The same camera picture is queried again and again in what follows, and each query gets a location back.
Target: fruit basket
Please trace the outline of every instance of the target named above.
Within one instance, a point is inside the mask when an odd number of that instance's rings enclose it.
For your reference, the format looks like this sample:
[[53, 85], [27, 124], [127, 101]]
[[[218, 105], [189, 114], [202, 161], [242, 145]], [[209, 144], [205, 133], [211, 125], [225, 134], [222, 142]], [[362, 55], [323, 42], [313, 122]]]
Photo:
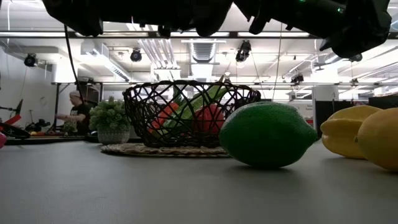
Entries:
[[177, 80], [128, 88], [129, 121], [149, 147], [217, 147], [224, 120], [261, 94], [244, 85]]

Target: table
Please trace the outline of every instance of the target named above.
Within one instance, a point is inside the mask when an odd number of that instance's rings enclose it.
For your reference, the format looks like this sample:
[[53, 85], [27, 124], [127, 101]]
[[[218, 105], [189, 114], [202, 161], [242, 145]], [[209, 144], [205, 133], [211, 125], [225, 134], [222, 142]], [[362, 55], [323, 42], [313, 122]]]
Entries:
[[0, 223], [397, 223], [398, 175], [314, 144], [285, 169], [233, 159], [100, 153], [64, 142], [0, 150]]
[[84, 136], [31, 136], [28, 139], [7, 139], [7, 146], [20, 146], [31, 144], [50, 144], [58, 142], [70, 142], [84, 140]]

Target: potted plant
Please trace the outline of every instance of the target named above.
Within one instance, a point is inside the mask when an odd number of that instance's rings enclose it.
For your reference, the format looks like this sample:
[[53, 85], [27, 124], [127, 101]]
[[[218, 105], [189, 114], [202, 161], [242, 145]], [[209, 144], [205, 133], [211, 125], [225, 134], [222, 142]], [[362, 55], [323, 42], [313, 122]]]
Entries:
[[77, 132], [76, 122], [72, 121], [64, 122], [62, 131], [65, 133], [65, 135], [69, 136], [74, 135]]
[[90, 116], [90, 129], [98, 131], [100, 143], [122, 144], [129, 140], [130, 123], [122, 101], [110, 96], [91, 109]]

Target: woven placemat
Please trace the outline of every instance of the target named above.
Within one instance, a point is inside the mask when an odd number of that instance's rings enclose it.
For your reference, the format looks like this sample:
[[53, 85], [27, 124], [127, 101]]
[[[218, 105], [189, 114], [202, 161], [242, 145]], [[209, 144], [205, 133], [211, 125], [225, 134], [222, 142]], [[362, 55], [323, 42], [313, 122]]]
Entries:
[[221, 147], [164, 147], [151, 148], [143, 143], [113, 144], [101, 147], [101, 152], [120, 156], [149, 157], [192, 157], [192, 158], [228, 158], [229, 155]]

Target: man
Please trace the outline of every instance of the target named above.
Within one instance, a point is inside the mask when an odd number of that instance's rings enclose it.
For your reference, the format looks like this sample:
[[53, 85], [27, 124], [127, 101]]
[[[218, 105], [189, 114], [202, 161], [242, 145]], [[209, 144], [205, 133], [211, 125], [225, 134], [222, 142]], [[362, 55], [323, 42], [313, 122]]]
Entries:
[[85, 136], [90, 132], [90, 107], [80, 99], [79, 91], [72, 91], [69, 94], [70, 102], [73, 105], [70, 115], [58, 114], [57, 118], [63, 121], [76, 122], [79, 135]]

